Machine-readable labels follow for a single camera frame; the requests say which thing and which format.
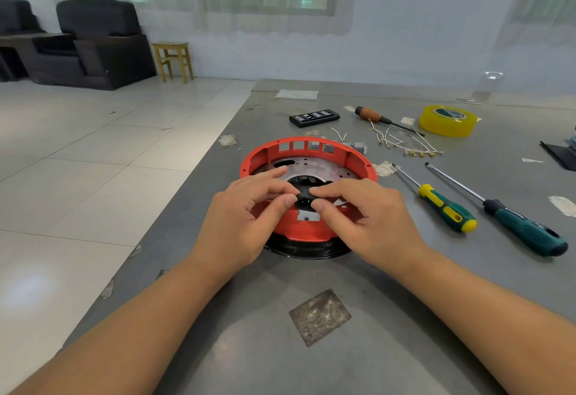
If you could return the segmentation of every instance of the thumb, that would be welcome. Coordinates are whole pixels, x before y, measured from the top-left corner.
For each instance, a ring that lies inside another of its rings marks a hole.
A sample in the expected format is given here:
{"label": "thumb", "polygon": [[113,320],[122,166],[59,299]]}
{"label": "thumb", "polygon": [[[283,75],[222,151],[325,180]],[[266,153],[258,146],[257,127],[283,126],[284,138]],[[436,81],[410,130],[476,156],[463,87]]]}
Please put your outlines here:
{"label": "thumb", "polygon": [[274,228],[276,228],[276,225],[278,225],[278,221],[284,216],[284,213],[286,213],[295,202],[296,196],[292,194],[280,195],[274,201],[270,202],[258,219],[254,221],[254,226],[258,230],[258,233],[262,233],[265,235],[265,239],[267,239],[270,234],[272,234],[272,231],[274,231]]}
{"label": "thumb", "polygon": [[349,246],[349,242],[358,232],[354,222],[344,216],[332,202],[325,199],[315,199],[311,205],[332,231],[338,234],[338,237]]}

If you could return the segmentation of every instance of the armchair backrest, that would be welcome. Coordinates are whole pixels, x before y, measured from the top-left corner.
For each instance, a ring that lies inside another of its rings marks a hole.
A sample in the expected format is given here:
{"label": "armchair backrest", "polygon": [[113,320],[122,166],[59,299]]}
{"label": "armchair backrest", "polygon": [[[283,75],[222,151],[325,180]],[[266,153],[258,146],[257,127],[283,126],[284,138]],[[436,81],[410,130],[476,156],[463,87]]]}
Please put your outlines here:
{"label": "armchair backrest", "polygon": [[134,5],[117,0],[69,0],[56,6],[62,32],[80,40],[141,34]]}
{"label": "armchair backrest", "polygon": [[38,19],[26,0],[0,0],[0,35],[40,30]]}

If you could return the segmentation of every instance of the tiled floor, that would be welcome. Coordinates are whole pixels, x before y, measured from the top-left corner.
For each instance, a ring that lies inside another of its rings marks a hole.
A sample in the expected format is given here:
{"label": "tiled floor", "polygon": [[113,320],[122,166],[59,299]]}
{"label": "tiled floor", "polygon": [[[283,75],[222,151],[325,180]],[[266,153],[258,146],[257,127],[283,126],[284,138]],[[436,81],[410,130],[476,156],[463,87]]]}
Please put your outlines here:
{"label": "tiled floor", "polygon": [[0,394],[61,348],[253,86],[0,83]]}

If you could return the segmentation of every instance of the red plastic ring housing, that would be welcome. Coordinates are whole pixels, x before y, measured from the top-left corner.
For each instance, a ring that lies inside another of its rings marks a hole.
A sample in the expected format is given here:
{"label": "red plastic ring housing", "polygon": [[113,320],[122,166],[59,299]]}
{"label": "red plastic ring housing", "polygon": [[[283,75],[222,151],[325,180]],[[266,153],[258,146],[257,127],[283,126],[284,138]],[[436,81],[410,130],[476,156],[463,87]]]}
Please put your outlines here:
{"label": "red plastic ring housing", "polygon": [[[274,160],[295,156],[334,161],[339,166],[356,173],[362,179],[368,178],[378,182],[374,167],[364,155],[342,143],[317,137],[287,137],[256,148],[242,162],[240,177],[245,178],[252,175],[260,166],[271,164]],[[265,207],[265,205],[261,205],[259,209],[258,207],[255,208],[252,213],[257,217]],[[353,217],[355,215],[356,207],[350,204],[339,205],[337,208],[345,216]],[[327,242],[336,237],[335,232],[323,220],[319,222],[298,220],[298,210],[295,207],[291,207],[284,214],[274,232],[299,242]]]}

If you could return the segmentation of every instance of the hand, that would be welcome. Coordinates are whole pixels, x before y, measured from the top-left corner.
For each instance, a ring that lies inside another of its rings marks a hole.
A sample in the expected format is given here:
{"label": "hand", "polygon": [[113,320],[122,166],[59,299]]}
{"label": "hand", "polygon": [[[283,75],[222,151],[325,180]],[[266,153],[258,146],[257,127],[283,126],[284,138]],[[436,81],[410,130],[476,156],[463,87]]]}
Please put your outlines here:
{"label": "hand", "polygon": [[428,249],[397,190],[369,179],[347,178],[311,188],[310,193],[320,198],[344,198],[355,205],[362,217],[354,223],[331,202],[312,202],[312,208],[352,251],[395,277],[409,270],[419,253]]}
{"label": "hand", "polygon": [[[252,263],[300,193],[288,181],[277,179],[286,171],[282,166],[248,176],[214,195],[190,260],[225,281]],[[251,210],[270,200],[256,219]]]}

